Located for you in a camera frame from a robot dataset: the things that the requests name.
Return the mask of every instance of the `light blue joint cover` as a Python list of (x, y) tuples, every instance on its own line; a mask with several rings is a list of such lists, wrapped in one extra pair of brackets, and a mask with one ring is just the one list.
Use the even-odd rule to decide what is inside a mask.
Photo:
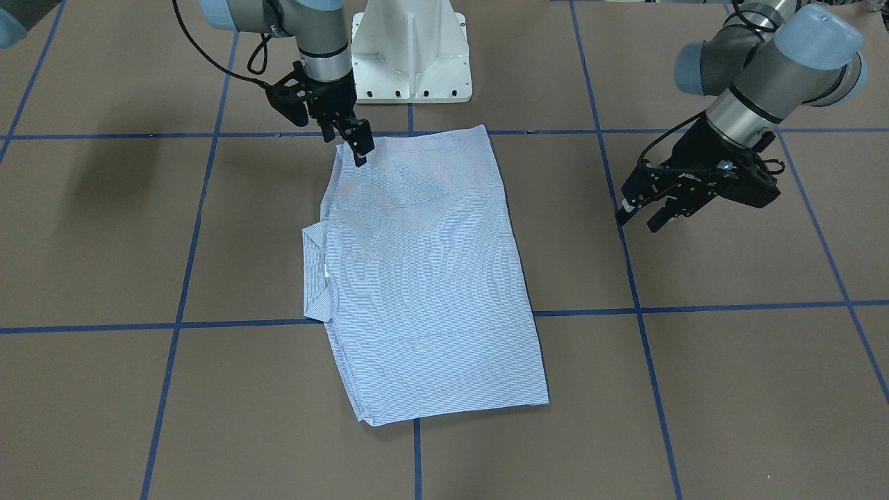
[(848, 64), (864, 36), (824, 7), (808, 4), (775, 33), (774, 42), (788, 59), (829, 71)]
[(691, 42), (679, 51), (676, 57), (676, 66), (673, 68), (673, 78), (676, 87), (684, 93), (704, 95), (704, 86), (701, 82), (701, 52), (704, 41)]
[(864, 59), (864, 56), (861, 55), (861, 52), (858, 52), (858, 55), (859, 57), (861, 57), (861, 73), (858, 75), (858, 81), (855, 82), (855, 86), (852, 87), (852, 90), (849, 91), (849, 93), (846, 94), (843, 99), (834, 102), (830, 106), (836, 106), (837, 104), (842, 104), (843, 102), (849, 101), (852, 97), (855, 97), (855, 94), (858, 93), (864, 86), (864, 83), (868, 81), (868, 62), (866, 59)]
[(8, 49), (23, 40), (28, 31), (12, 14), (0, 8), (0, 48)]
[(231, 17), (231, 11), (228, 9), (227, 0), (200, 0), (201, 12), (204, 13), (204, 19), (210, 26), (216, 29), (226, 29), (228, 31), (237, 31), (235, 20)]
[(344, 0), (296, 0), (297, 3), (316, 11), (336, 11), (341, 9)]

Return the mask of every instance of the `grid square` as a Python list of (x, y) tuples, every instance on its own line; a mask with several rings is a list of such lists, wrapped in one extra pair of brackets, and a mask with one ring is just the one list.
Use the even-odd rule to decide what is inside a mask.
[(473, 95), (416, 107), (424, 131), (589, 129), (593, 126), (566, 2), (452, 2), (466, 15)]
[[(608, 134), (605, 144), (618, 190), (653, 134)], [(667, 140), (648, 158), (669, 156)], [(765, 158), (783, 157), (773, 144)], [(790, 172), (778, 180), (782, 194), (755, 209), (717, 198), (690, 218), (659, 232), (645, 222), (663, 202), (640, 210), (624, 228), (639, 300), (645, 307), (842, 300)]]
[[(225, 66), (232, 34), (211, 28), (197, 2), (180, 5)], [(223, 79), (189, 45), (169, 2), (67, 2), (16, 132), (211, 132)]]
[(412, 423), (356, 421), (319, 325), (186, 330), (152, 498), (413, 498)]
[(633, 307), (593, 135), (495, 135), (491, 142), (535, 310)]
[(423, 419), (424, 498), (672, 498), (636, 318), (537, 325), (550, 404)]
[(889, 412), (845, 308), (645, 323), (686, 498), (889, 491)]
[(302, 229), (320, 219), (335, 148), (320, 137), (219, 140), (185, 319), (302, 317)]
[(170, 335), (0, 335), (0, 497), (138, 498)]
[(602, 128), (668, 129), (713, 101), (680, 92), (673, 66), (685, 44), (716, 34), (722, 5), (578, 2), (574, 8)]
[(13, 141), (0, 325), (173, 321), (209, 139)]
[(784, 140), (853, 300), (889, 297), (889, 133), (787, 133)]

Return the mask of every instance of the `folded shirt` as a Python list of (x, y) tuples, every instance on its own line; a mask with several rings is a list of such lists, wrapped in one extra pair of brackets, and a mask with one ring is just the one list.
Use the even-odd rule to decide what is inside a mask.
[(549, 402), (503, 183), (480, 125), (337, 148), (303, 230), (304, 313), (359, 420)]

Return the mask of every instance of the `black cable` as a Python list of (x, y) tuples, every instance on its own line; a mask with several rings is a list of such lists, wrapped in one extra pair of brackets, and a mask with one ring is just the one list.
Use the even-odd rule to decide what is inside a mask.
[(649, 144), (645, 149), (642, 150), (642, 153), (639, 154), (639, 158), (636, 160), (636, 165), (642, 165), (642, 162), (645, 160), (645, 155), (648, 153), (648, 151), (651, 151), (652, 148), (653, 148), (654, 146), (656, 146), (659, 142), (663, 141), (663, 140), (666, 139), (668, 136), (670, 136), (672, 133), (675, 133), (677, 130), (679, 130), (680, 128), (682, 128), (682, 127), (684, 127), (684, 126), (686, 126), (686, 125), (688, 125), (688, 124), (690, 124), (690, 123), (693, 122), (694, 120), (696, 120), (696, 119), (698, 119), (698, 118), (700, 118), (700, 117), (703, 117), (705, 113), (707, 113), (706, 110), (704, 110), (704, 111), (702, 111), (702, 112), (700, 112), (700, 113), (694, 115), (694, 116), (691, 117), (691, 118), (688, 118), (687, 120), (685, 120), (685, 121), (682, 122), (681, 124), (676, 125), (675, 127), (669, 129), (667, 132), (662, 133), (662, 134), (661, 134), (661, 137), (658, 137), (657, 139), (655, 139), (654, 142), (652, 142), (652, 143)]
[[(256, 45), (256, 48), (250, 53), (250, 58), (247, 59), (247, 71), (250, 71), (257, 76), (264, 74), (268, 68), (268, 42), (277, 36), (276, 30), (284, 34), (284, 36), (292, 36), (286, 29), (284, 29), (284, 13), (281, 12), (281, 4), (273, 2), (272, 0), (265, 0), (265, 2), (275, 13), (276, 25), (268, 27), (269, 31), (272, 32), (271, 35), (260, 34), (260, 44)], [(262, 52), (262, 66), (259, 69), (253, 69), (253, 64), (256, 62), (256, 58), (259, 57), (260, 52)]]
[[(769, 170), (768, 167), (765, 166), (765, 164), (767, 164), (767, 163), (776, 163), (776, 164), (780, 165), (781, 168), (779, 168), (777, 170)], [(778, 158), (773, 158), (770, 160), (759, 160), (759, 164), (757, 166), (759, 168), (761, 168), (763, 170), (763, 172), (769, 173), (771, 175), (781, 175), (782, 173), (784, 173), (784, 170), (787, 168), (787, 166), (784, 165), (784, 162), (782, 162)]]
[(755, 29), (756, 31), (762, 31), (765, 33), (774, 33), (775, 31), (778, 31), (778, 27), (774, 26), (774, 22), (767, 17), (766, 19), (772, 23), (771, 27), (759, 26), (755, 22), (747, 19), (747, 16), (741, 13), (741, 8), (739, 7), (739, 5), (741, 5), (741, 2), (742, 0), (732, 0), (732, 9), (734, 10), (734, 15), (738, 16), (738, 19), (740, 19), (745, 26)]
[[(260, 35), (260, 44), (256, 45), (256, 48), (250, 53), (250, 59), (247, 60), (247, 71), (250, 71), (257, 76), (266, 72), (266, 68), (268, 67), (268, 40), (271, 39), (271, 35)], [(262, 67), (253, 69), (253, 63), (256, 62), (256, 58), (260, 55), (260, 51), (262, 51)]]
[(179, 27), (182, 29), (182, 33), (185, 34), (185, 37), (192, 44), (192, 46), (195, 47), (195, 49), (204, 56), (204, 59), (210, 62), (210, 64), (212, 64), (216, 69), (225, 73), (226, 75), (229, 75), (230, 77), (237, 78), (238, 80), (244, 80), (245, 82), (259, 85), (262, 89), (271, 88), (270, 84), (263, 82), (262, 80), (238, 75), (233, 71), (229, 71), (228, 69), (223, 68), (218, 62), (213, 60), (213, 58), (207, 55), (207, 52), (204, 52), (204, 49), (202, 49), (201, 46), (197, 44), (195, 39), (188, 32), (188, 28), (185, 27), (185, 21), (182, 20), (182, 13), (179, 11), (179, 2), (177, 0), (172, 0), (172, 8), (173, 11), (176, 12), (176, 20), (179, 22)]

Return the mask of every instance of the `blue tape grid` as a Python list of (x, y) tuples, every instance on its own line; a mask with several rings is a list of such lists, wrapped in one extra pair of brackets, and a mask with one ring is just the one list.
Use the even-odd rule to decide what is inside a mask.
[[(601, 131), (602, 127), (599, 122), (599, 114), (596, 107), (596, 95), (593, 93), (593, 84), (589, 77), (589, 69), (587, 68), (587, 56), (583, 50), (583, 40), (581, 39), (581, 29), (577, 22), (577, 12), (574, 8), (574, 1), (568, 2), (571, 10), (571, 22), (574, 26), (574, 37), (577, 40), (577, 50), (581, 58), (581, 66), (583, 69), (583, 77), (587, 84), (587, 94), (589, 96), (589, 109), (593, 115), (593, 122), (596, 124), (596, 130)], [(596, 138), (599, 143), (599, 150), (602, 153), (602, 165), (605, 170), (605, 180), (608, 183), (608, 195), (612, 199), (613, 210), (618, 208), (618, 200), (614, 191), (614, 183), (612, 181), (611, 167), (608, 163), (608, 153), (605, 150), (605, 137), (601, 132), (597, 132)], [(673, 456), (673, 445), (669, 438), (669, 428), (667, 426), (667, 417), (664, 414), (663, 404), (661, 402), (661, 388), (658, 385), (657, 374), (654, 370), (654, 360), (652, 359), (652, 351), (648, 345), (648, 334), (645, 331), (645, 318), (643, 318), (642, 306), (639, 303), (639, 293), (636, 289), (636, 279), (633, 277), (633, 264), (629, 258), (629, 248), (627, 247), (627, 239), (623, 233), (623, 228), (615, 222), (618, 237), (621, 239), (621, 247), (623, 248), (624, 259), (627, 265), (627, 278), (629, 280), (629, 291), (633, 295), (633, 309), (636, 314), (636, 322), (639, 326), (639, 336), (642, 340), (642, 347), (645, 351), (645, 364), (648, 366), (648, 377), (652, 385), (652, 394), (654, 396), (654, 405), (658, 413), (658, 421), (661, 424), (661, 436), (664, 441), (664, 449), (667, 453), (667, 462), (669, 465), (670, 477), (673, 480), (673, 490), (677, 500), (682, 500), (682, 486), (679, 484), (679, 474), (676, 468), (676, 460)]]
[[(229, 70), (235, 65), (235, 53), (237, 50), (238, 34), (232, 36), (231, 49), (228, 54)], [(222, 128), (222, 114), (225, 111), (225, 100), (228, 95), (228, 82), (230, 76), (226, 75), (222, 83), (222, 95), (220, 97), (219, 111), (216, 114), (216, 126), (213, 128), (213, 139), (210, 143), (210, 154), (207, 157), (207, 167), (204, 170), (204, 184), (201, 187), (201, 198), (197, 204), (197, 215), (195, 216), (195, 228), (191, 235), (191, 247), (188, 250), (188, 262), (185, 265), (185, 276), (182, 279), (182, 296), (179, 300), (179, 309), (176, 312), (177, 325), (182, 322), (185, 315), (185, 302), (188, 299), (188, 284), (191, 282), (191, 271), (195, 264), (195, 253), (197, 251), (197, 238), (201, 231), (201, 214), (204, 210), (204, 201), (207, 197), (207, 185), (210, 183), (210, 175), (213, 169), (213, 160), (216, 158), (216, 146), (219, 143), (220, 129)], [(172, 331), (172, 339), (170, 340), (170, 353), (167, 356), (166, 370), (164, 371), (164, 384), (161, 386), (161, 398), (157, 405), (157, 417), (155, 419), (155, 429), (151, 435), (151, 446), (148, 450), (148, 463), (145, 466), (145, 478), (142, 481), (142, 494), (140, 500), (148, 500), (148, 492), (151, 488), (151, 475), (155, 468), (155, 458), (157, 456), (157, 443), (161, 436), (161, 426), (164, 424), (164, 410), (166, 409), (167, 394), (170, 390), (170, 381), (172, 378), (173, 363), (176, 360), (176, 348), (179, 345), (180, 327), (175, 327)]]
[[(613, 186), (613, 179), (610, 172), (610, 167), (608, 163), (608, 156), (605, 150), (605, 141), (604, 134), (612, 134), (612, 133), (663, 133), (666, 132), (666, 129), (603, 129), (600, 125), (598, 112), (596, 107), (595, 94), (593, 93), (592, 84), (589, 76), (589, 69), (586, 64), (586, 57), (583, 49), (583, 43), (581, 40), (580, 28), (577, 22), (577, 14), (574, 8), (574, 2), (580, 0), (567, 0), (570, 6), (570, 11), (572, 15), (572, 23), (574, 28), (574, 34), (577, 40), (578, 52), (581, 59), (581, 65), (583, 68), (583, 74), (587, 85), (587, 91), (589, 96), (589, 105), (590, 111), (593, 116), (593, 121), (595, 123), (595, 128), (593, 129), (566, 129), (566, 130), (492, 130), (489, 131), (490, 135), (523, 135), (523, 134), (589, 134), (595, 135), (597, 137), (597, 142), (599, 144), (599, 148), (602, 154), (603, 165), (605, 167), (605, 176), (608, 183), (609, 194), (612, 198), (612, 202), (614, 207), (617, 206), (617, 198), (615, 195), (615, 190)], [(41, 51), (40, 57), (37, 60), (34, 71), (31, 75), (31, 78), (28, 81), (28, 86), (25, 89), (25, 92), (22, 95), (19, 107), (16, 110), (16, 114), (13, 118), (13, 121), (10, 125), (9, 131), (5, 135), (0, 135), (0, 140), (3, 141), (3, 146), (0, 148), (0, 161), (3, 160), (6, 151), (9, 149), (9, 146), (12, 141), (43, 141), (43, 140), (89, 140), (89, 139), (179, 139), (179, 138), (212, 138), (211, 148), (209, 157), (207, 159), (207, 166), (204, 174), (204, 184), (201, 191), (200, 202), (198, 204), (197, 215), (195, 219), (195, 227), (192, 234), (191, 247), (189, 248), (188, 253), (188, 262), (186, 264), (185, 276), (183, 278), (182, 285), (182, 295), (180, 297), (180, 304), (177, 310), (176, 320), (174, 322), (166, 322), (166, 323), (143, 323), (143, 324), (116, 324), (116, 325), (83, 325), (83, 326), (48, 326), (48, 327), (0, 327), (0, 335), (20, 335), (20, 334), (39, 334), (39, 333), (60, 333), (60, 332), (98, 332), (98, 331), (124, 331), (124, 330), (155, 330), (155, 329), (172, 329), (172, 338), (170, 343), (170, 350), (168, 353), (167, 367), (164, 372), (164, 383), (161, 390), (161, 397), (158, 404), (157, 416), (155, 422), (155, 429), (152, 433), (152, 441), (151, 446), (148, 453), (148, 462), (146, 465), (145, 478), (143, 480), (143, 486), (141, 491), (141, 500), (147, 500), (148, 492), (150, 489), (152, 471), (154, 468), (154, 462), (156, 459), (157, 445), (160, 438), (160, 431), (163, 425), (164, 418), (164, 409), (167, 394), (170, 388), (170, 382), (172, 378), (172, 368), (175, 361), (176, 356), (176, 348), (179, 341), (179, 334), (183, 329), (193, 329), (193, 328), (223, 328), (223, 327), (264, 327), (264, 326), (282, 326), (282, 325), (307, 325), (307, 324), (317, 324), (315, 320), (312, 319), (255, 319), (255, 320), (241, 320), (241, 321), (197, 321), (197, 322), (187, 322), (183, 321), (183, 315), (185, 310), (185, 304), (188, 297), (188, 284), (191, 278), (191, 271), (194, 265), (194, 259), (196, 254), (197, 240), (200, 231), (201, 225), (201, 213), (203, 212), (204, 200), (207, 193), (207, 185), (210, 180), (210, 176), (212, 173), (212, 164), (215, 157), (216, 146), (218, 144), (218, 140), (220, 137), (317, 137), (320, 136), (320, 132), (294, 132), (294, 131), (285, 131), (285, 132), (243, 132), (243, 133), (224, 133), (220, 131), (221, 122), (223, 117), (223, 112), (225, 108), (225, 100), (228, 94), (228, 84), (229, 77), (225, 76), (225, 80), (223, 83), (222, 95), (220, 97), (220, 105), (217, 114), (216, 125), (212, 133), (104, 133), (104, 134), (24, 134), (19, 135), (15, 133), (16, 126), (18, 125), (21, 115), (25, 109), (25, 106), (28, 101), (28, 97), (31, 94), (31, 90), (33, 89), (34, 83), (38, 77), (41, 67), (44, 64), (44, 60), (46, 54), (48, 53), (50, 46), (52, 45), (52, 40), (55, 37), (55, 33), (57, 27), (59, 26), (61, 15), (63, 13), (65, 7), (65, 1), (63, 0), (55, 14), (55, 18), (52, 22), (52, 28), (50, 33), (46, 39), (44, 44), (44, 48)], [(724, 5), (724, 8), (728, 12), (727, 5)], [(228, 67), (231, 69), (234, 64), (235, 54), (236, 54), (236, 42), (237, 42), (237, 34), (233, 37), (232, 46), (229, 53), (228, 59)], [(405, 131), (386, 131), (381, 132), (381, 135), (393, 135), (393, 136), (414, 136), (414, 135), (423, 135), (427, 133), (437, 133), (439, 131), (416, 131), (414, 129), (414, 115), (413, 115), (413, 105), (410, 104), (407, 107), (408, 114), (408, 130)], [(867, 336), (864, 333), (863, 328), (861, 327), (861, 322), (858, 319), (858, 315), (855, 311), (857, 307), (869, 307), (869, 306), (887, 306), (889, 305), (889, 300), (869, 300), (869, 301), (853, 301), (851, 300), (846, 288), (845, 283), (842, 280), (842, 277), (839, 274), (839, 270), (837, 265), (833, 259), (833, 255), (830, 252), (827, 240), (825, 239), (823, 232), (821, 231), (821, 226), (818, 223), (818, 220), (815, 216), (815, 212), (812, 208), (808, 200), (808, 196), (805, 193), (805, 188), (803, 186), (802, 180), (799, 177), (796, 166), (793, 163), (793, 159), (790, 155), (789, 148), (787, 143), (784, 140), (783, 134), (785, 133), (889, 133), (889, 128), (878, 128), (878, 127), (870, 127), (870, 128), (786, 128), (780, 129), (778, 133), (778, 137), (781, 143), (782, 148), (784, 149), (784, 153), (789, 161), (789, 167), (791, 172), (793, 173), (794, 179), (797, 183), (798, 188), (802, 194), (803, 200), (805, 202), (806, 209), (808, 210), (809, 216), (813, 222), (816, 232), (818, 233), (819, 240), (821, 241), (822, 248), (825, 254), (828, 257), (830, 267), (833, 270), (834, 277), (837, 281), (837, 285), (839, 286), (843, 301), (842, 302), (786, 302), (786, 303), (760, 303), (760, 304), (728, 304), (728, 305), (703, 305), (703, 306), (681, 306), (681, 307), (660, 307), (660, 308), (644, 308), (641, 307), (638, 299), (638, 293), (636, 288), (635, 279), (633, 277), (632, 264), (629, 256), (629, 249), (627, 247), (627, 242), (625, 236), (623, 234), (623, 230), (620, 226), (617, 226), (618, 236), (621, 240), (621, 244), (624, 250), (624, 256), (627, 266), (627, 274), (630, 285), (630, 291), (633, 295), (633, 308), (619, 308), (619, 309), (598, 309), (598, 310), (539, 310), (534, 312), (535, 317), (546, 318), (546, 317), (560, 317), (560, 316), (599, 316), (599, 315), (635, 315), (637, 317), (637, 323), (639, 326), (640, 337), (642, 340), (642, 344), (645, 350), (645, 360), (649, 370), (649, 377), (651, 379), (653, 396), (655, 401), (655, 406), (657, 408), (659, 421), (661, 423), (661, 433), (664, 440), (664, 446), (667, 451), (670, 474), (673, 480), (673, 486), (675, 490), (675, 494), (677, 500), (682, 499), (682, 489), (679, 483), (677, 467), (675, 463), (675, 459), (672, 453), (672, 446), (670, 444), (669, 439), (669, 428), (667, 426), (666, 417), (663, 411), (663, 405), (661, 403), (661, 395), (660, 389), (657, 383), (657, 376), (654, 369), (652, 353), (647, 340), (647, 333), (645, 331), (645, 314), (662, 314), (662, 313), (677, 313), (677, 312), (708, 312), (708, 311), (721, 311), (721, 310), (791, 310), (791, 309), (819, 309), (819, 308), (837, 308), (842, 307), (846, 308), (849, 311), (850, 317), (855, 325), (856, 331), (859, 334), (861, 339), (862, 346), (864, 347), (870, 364), (874, 370), (874, 374), (877, 377), (877, 380), (880, 384), (880, 387), (884, 393), (886, 401), (889, 402), (889, 389), (887, 389), (885, 378), (879, 368), (879, 365), (874, 357), (873, 351), (870, 349), (869, 342)], [(421, 421), (420, 419), (415, 419), (413, 421), (413, 435), (414, 435), (414, 488), (415, 488), (415, 498), (417, 500), (422, 499), (422, 468), (421, 468)]]

